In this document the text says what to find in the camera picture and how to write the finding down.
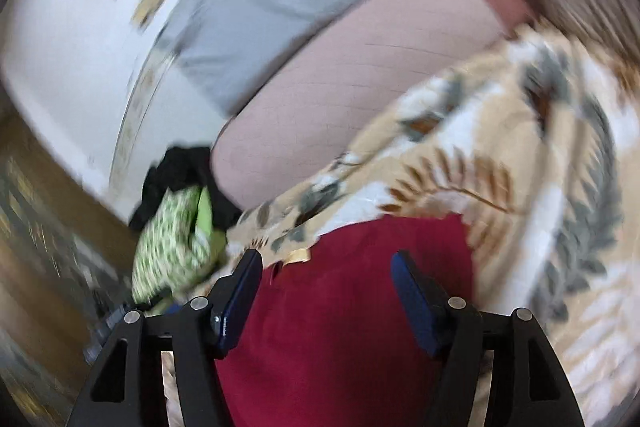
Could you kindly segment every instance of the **silver screw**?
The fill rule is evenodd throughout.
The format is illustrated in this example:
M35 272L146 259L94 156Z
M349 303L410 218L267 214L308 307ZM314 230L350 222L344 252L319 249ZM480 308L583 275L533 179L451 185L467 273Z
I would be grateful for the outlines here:
M191 300L191 308L194 310L201 310L206 308L209 305L209 301L206 297L196 297Z
M466 302L462 297L452 297L449 299L449 306L455 310L461 310L466 306Z
M533 318L533 314L526 308L518 308L518 311L516 311L516 315L521 321L525 322L530 321Z
M140 312L136 310L132 310L130 312L127 312L127 314L124 316L124 321L127 324L133 324L134 322L137 322L139 318L140 318Z

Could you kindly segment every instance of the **maroon garment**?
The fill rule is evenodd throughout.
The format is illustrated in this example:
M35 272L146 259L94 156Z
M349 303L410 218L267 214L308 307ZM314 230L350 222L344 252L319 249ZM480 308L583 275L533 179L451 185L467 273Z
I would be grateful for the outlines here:
M385 216L323 235L307 263L265 270L238 347L216 362L237 427L420 425L439 365L418 349L396 295L398 250L470 299L459 216Z

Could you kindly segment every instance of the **green patterned cloth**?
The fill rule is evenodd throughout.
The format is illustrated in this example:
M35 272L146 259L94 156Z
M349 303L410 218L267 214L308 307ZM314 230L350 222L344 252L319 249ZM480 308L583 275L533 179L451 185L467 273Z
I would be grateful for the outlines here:
M198 214L194 233L191 225ZM142 234L133 265L135 302L148 301L161 289L184 291L205 276L224 249L223 232L210 222L209 193L200 187L168 190Z

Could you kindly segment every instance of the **floral blanket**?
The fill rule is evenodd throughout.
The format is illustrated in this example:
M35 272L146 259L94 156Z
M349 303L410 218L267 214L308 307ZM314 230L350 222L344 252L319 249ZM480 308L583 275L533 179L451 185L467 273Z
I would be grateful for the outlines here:
M586 424L607 425L640 381L640 123L616 64L553 28L520 28L409 90L315 177L245 212L228 231L230 266L251 247L266 265L304 261L322 234L383 214L462 214L476 306L532 309ZM481 381L478 405L487 396Z

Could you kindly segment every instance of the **black cloth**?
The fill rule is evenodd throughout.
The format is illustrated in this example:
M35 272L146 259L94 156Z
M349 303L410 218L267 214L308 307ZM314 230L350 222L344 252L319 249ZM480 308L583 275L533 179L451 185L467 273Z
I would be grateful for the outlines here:
M164 154L162 161L151 167L142 187L142 201L131 216L129 228L141 232L156 215L167 189L175 192L197 185L207 187L211 198L212 222L216 229L232 227L242 213L220 192L210 168L211 149L209 147L172 147Z

